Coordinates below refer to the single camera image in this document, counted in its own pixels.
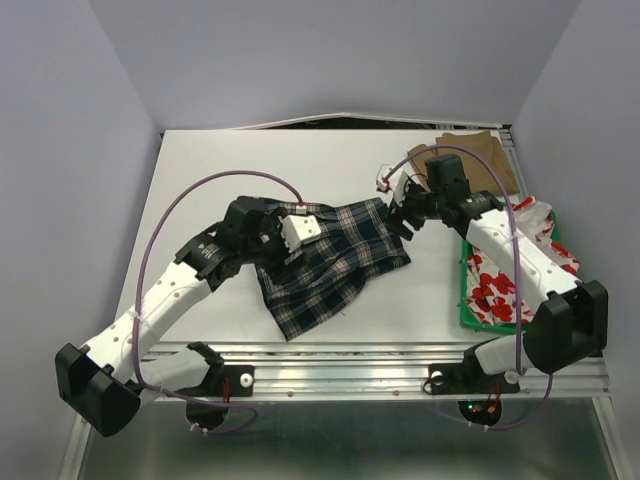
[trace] green tray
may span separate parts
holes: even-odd
[[[551,232],[551,239],[556,242],[560,242],[560,233],[558,231],[558,222],[556,221],[556,215],[552,211],[551,219],[555,228]],[[476,317],[473,316],[471,310],[467,306],[467,257],[471,253],[471,244],[466,240],[462,241],[462,261],[460,262],[460,326],[462,328],[470,328],[472,330],[501,333],[503,335],[511,335],[516,333],[515,324],[511,325],[485,325],[480,323]],[[529,325],[523,325],[523,330],[526,330]]]

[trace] white table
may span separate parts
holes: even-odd
[[[168,131],[149,191],[119,313],[133,302],[140,258],[150,233],[169,203],[202,177],[229,169],[255,169],[293,184],[305,201],[343,205],[374,197],[380,165],[395,164],[418,144],[432,144],[444,131]],[[216,180],[187,197],[168,220],[152,254],[147,285],[193,235],[221,220],[239,195],[292,199],[269,180]],[[412,263],[364,288],[340,314],[294,342],[477,343],[489,335],[459,323],[460,238],[428,221],[405,242]],[[228,280],[189,311],[165,341],[281,342],[284,337],[265,308],[252,266]]]
[[[293,183],[309,202],[341,205],[376,195],[375,175],[381,164],[397,162],[415,145],[433,143],[442,133],[430,130],[167,132],[140,224],[119,313],[133,302],[137,269],[151,230],[171,200],[196,180],[228,169],[264,170]],[[512,153],[509,148],[506,150],[508,154]],[[220,220],[229,202],[242,194],[289,198],[289,193],[282,187],[263,179],[226,178],[202,187],[188,197],[169,219],[152,255],[147,285],[155,281],[187,240]],[[397,476],[398,472],[402,472],[409,478],[417,471],[418,476],[424,476],[425,471],[433,472],[434,466],[437,468],[442,463],[442,452],[439,450],[432,458],[428,455],[425,457],[422,450],[422,445],[427,445],[425,451],[428,451],[429,439],[437,438],[436,450],[442,444],[458,445],[460,453],[454,458],[464,460],[457,463],[456,460],[446,461],[443,464],[445,467],[437,470],[437,475],[442,478],[457,475],[456,478],[459,478],[461,473],[459,469],[456,470],[456,465],[466,464],[470,458],[468,452],[477,453],[475,447],[482,444],[480,436],[484,434],[470,431],[466,426],[445,421],[434,414],[432,407],[424,405],[424,402],[442,397],[425,395],[421,387],[432,365],[458,362],[466,348],[491,336],[463,330],[458,325],[458,236],[440,222],[428,222],[412,242],[407,242],[406,248],[413,261],[411,265],[370,282],[360,297],[344,310],[344,315],[336,315],[288,344],[284,343],[280,330],[262,303],[253,268],[243,267],[240,275],[227,281],[213,296],[189,311],[156,345],[148,358],[175,352],[184,348],[185,343],[201,340],[222,353],[225,364],[253,365],[253,396],[234,398],[234,402],[260,404],[263,415],[256,430],[252,430],[249,436],[218,439],[214,450],[217,452],[223,447],[225,450],[220,450],[222,453],[218,452],[220,455],[216,457],[212,456],[215,452],[211,450],[209,442],[191,440],[193,437],[188,436],[190,434],[182,418],[183,407],[173,402],[156,402],[138,416],[137,428],[129,428],[113,439],[94,438],[88,441],[90,428],[78,418],[63,472],[75,472],[75,476],[69,474],[69,478],[78,478],[77,473],[83,470],[80,467],[82,461],[91,478],[97,478],[100,474],[105,478],[113,476],[109,468],[111,465],[117,465],[119,473],[125,472],[125,476],[126,472],[130,472],[131,476],[134,475],[131,472],[139,472],[144,468],[147,474],[158,478],[171,476],[175,471],[180,471],[185,478],[196,479],[202,475],[208,478],[211,471],[220,469],[217,459],[225,458],[231,461],[227,462],[231,465],[227,473],[233,475],[237,473],[238,465],[248,465],[244,462],[247,458],[246,448],[255,456],[256,445],[275,445],[274,452],[278,453],[265,451],[265,458],[270,462],[271,473],[276,472],[280,478],[291,462],[290,457],[280,455],[280,460],[285,459],[286,462],[277,463],[279,453],[286,450],[293,455],[291,458],[299,460],[301,454],[296,448],[301,444],[302,455],[308,455],[304,445],[312,445],[312,452],[323,452],[326,448],[324,440],[329,438],[329,432],[332,441],[343,442],[345,446],[340,447],[340,451],[347,452],[345,455],[348,458],[348,461],[337,463],[332,457],[330,473],[333,477],[337,468],[351,472],[353,470],[349,469],[353,464],[370,464],[372,457],[363,461],[359,456],[362,452],[374,451],[369,450],[370,447],[362,447],[362,438],[373,439],[375,445],[378,439],[386,438],[389,441],[389,446],[381,450],[384,452],[381,458],[384,457],[385,461],[398,460],[395,464],[387,463],[388,468],[383,473],[393,471]],[[521,378],[522,390],[518,397],[539,398],[543,395],[546,383],[546,376],[533,369]],[[611,461],[620,478],[625,478],[620,473],[624,473],[626,468],[618,448],[619,434],[608,386],[609,378],[602,359],[586,359],[557,372],[552,395],[554,398],[569,399],[562,400],[568,403],[552,402],[540,419],[531,422],[523,430],[506,433],[510,435],[507,442],[524,444],[524,440],[513,436],[520,435],[539,439],[533,441],[532,445],[548,446],[554,438],[565,438],[562,436],[565,432],[568,443],[560,443],[574,445],[571,442],[576,438],[575,428],[585,427],[595,414],[601,432],[594,420],[594,428],[579,433],[582,439],[579,458],[585,458],[584,448],[591,445],[585,443],[583,437],[594,439],[596,446],[602,445],[604,439],[610,460],[605,449],[602,452],[592,449],[589,454],[594,461],[599,459],[604,463],[591,462],[589,471],[593,473],[594,468],[609,468],[608,462]],[[448,398],[465,399],[467,396]],[[331,404],[318,406],[318,402],[326,401]],[[358,403],[352,406],[346,403],[349,401]],[[310,403],[289,405],[299,402]],[[589,408],[589,402],[592,402],[593,410]],[[513,405],[510,404],[510,415],[520,411]],[[455,411],[455,405],[450,408],[451,412]],[[329,412],[328,418],[333,423],[322,420],[323,411]],[[569,417],[577,411],[585,411],[583,417],[578,415],[573,420],[577,426],[563,427],[566,421],[572,422]],[[301,416],[292,417],[295,412]],[[382,412],[386,412],[389,418],[386,423]],[[376,422],[358,420],[372,416]],[[293,434],[288,433],[287,425],[292,425]],[[335,425],[334,430],[331,430],[331,425]],[[310,438],[314,439],[316,431],[322,432],[320,443],[307,443],[307,440],[299,437],[300,432],[307,431],[311,432]],[[425,431],[429,432],[427,437],[419,440],[420,434]],[[413,457],[407,457],[410,450],[406,446],[395,448],[402,443],[402,438],[408,438],[407,432],[411,433],[412,439],[418,439],[421,445]],[[438,435],[434,437],[433,432],[438,432]],[[400,440],[393,436],[395,434],[400,435]],[[188,467],[184,466],[184,449],[176,447],[181,445],[188,447]],[[83,460],[82,452],[85,449],[90,453],[88,460]],[[401,452],[399,457],[393,456],[396,451]],[[315,457],[308,458],[313,463]],[[562,458],[567,460],[570,457],[563,454]],[[156,465],[155,470],[147,468],[152,464]],[[424,467],[407,471],[408,464]],[[256,471],[260,468],[261,473],[269,472],[264,469],[264,463],[256,465]],[[495,477],[499,465],[498,470],[496,465],[487,467],[489,476]],[[519,464],[508,465],[508,468],[517,470]],[[376,473],[382,471],[377,466],[372,469]],[[318,472],[316,464],[304,471],[311,470]],[[247,473],[249,476],[254,474],[253,471]]]

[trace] red wire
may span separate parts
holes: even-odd
[[[226,403],[229,403],[229,400],[231,399],[231,382],[229,381],[228,378],[224,379],[224,401]]]
[[[497,408],[498,407],[498,403],[500,402],[500,395],[502,394],[502,390],[500,387],[500,382],[498,382],[496,384],[498,386],[498,395],[496,396],[496,401],[493,402],[493,405],[491,406],[492,408]]]

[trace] cloth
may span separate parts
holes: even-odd
[[[516,181],[516,176],[511,169],[509,159],[507,158],[507,154],[502,148],[500,140],[492,136],[489,131],[475,133],[473,135],[454,135],[451,133],[445,133],[441,137],[436,139],[436,144],[459,145],[461,147],[466,147],[470,150],[473,150],[482,158],[487,160],[487,162],[489,162],[489,164],[493,167],[493,169],[498,174],[498,177],[500,177],[500,180],[507,189],[507,193],[512,194],[518,193],[520,191],[520,189],[518,188],[518,182]],[[416,152],[424,147],[424,145],[418,145],[417,147],[413,148],[409,152],[409,154],[412,154],[413,152]],[[427,177],[427,167],[425,166],[425,161],[438,155],[447,155],[451,153],[458,155],[462,159],[464,173],[469,180],[472,192],[475,193],[487,190],[494,195],[501,195],[495,180],[489,174],[489,172],[487,172],[486,168],[484,168],[484,166],[480,162],[478,162],[478,160],[473,158],[471,155],[450,148],[438,148],[436,150],[417,155],[413,160],[411,160],[416,173],[421,174],[419,175],[420,181],[425,188],[428,189],[425,180],[425,178]]]
[[[265,200],[267,207],[294,203]],[[320,224],[320,238],[302,247],[306,265],[275,284],[256,267],[264,303],[285,338],[311,330],[353,302],[367,281],[411,262],[400,237],[387,231],[388,206],[373,198],[342,207],[307,205]]]
[[[564,270],[577,275],[580,262],[558,242],[551,239],[555,228],[551,217],[551,206],[528,197],[514,207],[518,228],[535,242],[550,260]],[[472,247],[467,258],[466,301],[469,310],[480,323],[503,325],[515,323],[515,286],[493,261],[479,248]],[[522,323],[533,320],[525,298],[522,302]]]

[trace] white bracket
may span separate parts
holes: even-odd
[[[313,215],[304,217],[288,215],[280,221],[282,222],[282,238],[290,253],[320,236],[320,224]]]
[[[383,165],[378,171],[376,177],[376,186],[382,193],[388,193],[389,190],[393,192],[393,201],[398,206],[402,206],[404,201],[407,184],[409,183],[409,175],[403,169],[397,170],[387,180],[385,177],[391,173],[393,167],[390,165]]]

